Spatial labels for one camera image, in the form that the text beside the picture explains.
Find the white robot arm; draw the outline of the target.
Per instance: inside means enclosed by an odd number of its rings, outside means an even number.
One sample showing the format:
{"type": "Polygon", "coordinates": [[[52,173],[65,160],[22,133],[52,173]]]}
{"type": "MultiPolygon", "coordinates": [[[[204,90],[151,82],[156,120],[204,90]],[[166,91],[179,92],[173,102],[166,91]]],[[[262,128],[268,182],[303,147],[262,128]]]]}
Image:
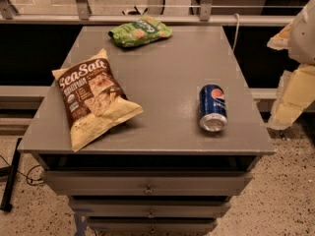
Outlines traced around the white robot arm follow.
{"type": "Polygon", "coordinates": [[[285,69],[277,88],[268,127],[285,130],[315,101],[315,0],[270,38],[269,48],[286,50],[296,67],[285,69]]]}

